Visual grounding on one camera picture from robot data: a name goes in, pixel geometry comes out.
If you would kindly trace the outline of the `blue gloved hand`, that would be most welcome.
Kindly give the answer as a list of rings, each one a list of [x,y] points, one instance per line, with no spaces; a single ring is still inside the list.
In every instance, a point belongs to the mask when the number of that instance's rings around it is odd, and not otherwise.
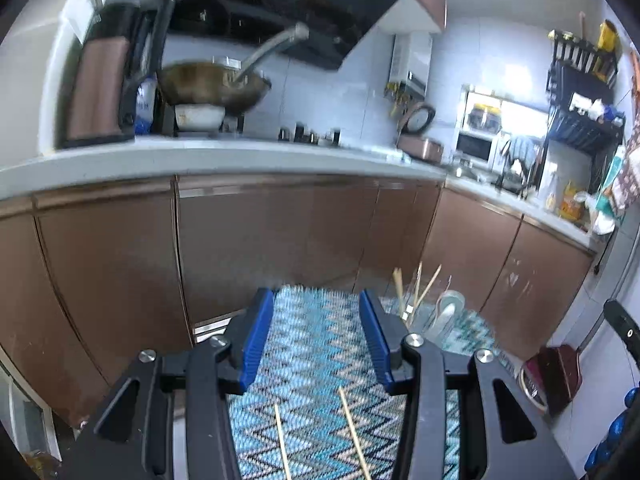
[[[592,449],[585,462],[584,469],[587,474],[592,474],[593,471],[596,470],[597,466],[601,466],[608,462],[613,452],[620,446],[623,433],[628,426],[629,413],[638,396],[638,387],[634,387],[626,393],[624,399],[625,409],[611,422],[605,437],[595,448]]]

